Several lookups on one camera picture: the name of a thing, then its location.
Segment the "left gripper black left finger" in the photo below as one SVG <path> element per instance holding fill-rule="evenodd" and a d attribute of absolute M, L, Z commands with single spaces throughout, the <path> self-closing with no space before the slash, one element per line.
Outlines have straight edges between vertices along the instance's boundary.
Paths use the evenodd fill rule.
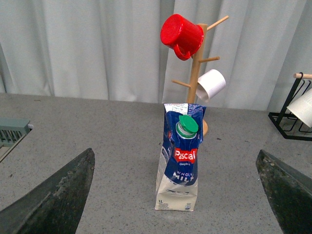
<path fill-rule="evenodd" d="M 0 212 L 2 234 L 74 234 L 90 191 L 95 154 L 86 149 Z"/>

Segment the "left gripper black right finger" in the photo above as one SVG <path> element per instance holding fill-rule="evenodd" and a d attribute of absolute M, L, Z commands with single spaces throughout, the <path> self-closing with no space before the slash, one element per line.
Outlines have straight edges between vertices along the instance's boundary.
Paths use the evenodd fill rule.
<path fill-rule="evenodd" d="M 285 234 L 312 232 L 312 179 L 260 150 L 257 171 L 276 220 Z"/>

